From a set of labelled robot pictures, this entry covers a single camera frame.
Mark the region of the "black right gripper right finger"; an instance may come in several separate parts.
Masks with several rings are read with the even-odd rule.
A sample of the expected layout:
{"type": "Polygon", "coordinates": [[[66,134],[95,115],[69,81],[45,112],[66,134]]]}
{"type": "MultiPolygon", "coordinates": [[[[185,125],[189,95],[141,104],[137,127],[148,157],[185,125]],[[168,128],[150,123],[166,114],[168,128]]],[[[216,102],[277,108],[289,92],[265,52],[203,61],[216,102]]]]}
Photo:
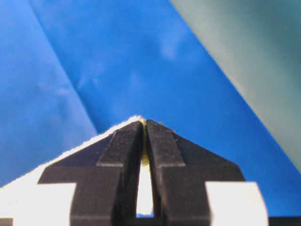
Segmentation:
{"type": "Polygon", "coordinates": [[[235,163],[148,120],[154,215],[167,226],[266,226],[255,182],[235,163]]]}

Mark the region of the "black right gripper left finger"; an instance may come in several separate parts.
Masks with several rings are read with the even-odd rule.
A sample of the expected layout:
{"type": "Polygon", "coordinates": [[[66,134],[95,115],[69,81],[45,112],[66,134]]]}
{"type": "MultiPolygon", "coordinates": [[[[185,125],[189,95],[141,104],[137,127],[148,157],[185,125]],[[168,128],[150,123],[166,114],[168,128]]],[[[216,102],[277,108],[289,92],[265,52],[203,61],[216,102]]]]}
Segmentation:
{"type": "Polygon", "coordinates": [[[3,226],[111,226],[135,215],[143,125],[132,122],[0,191],[3,226]]]}

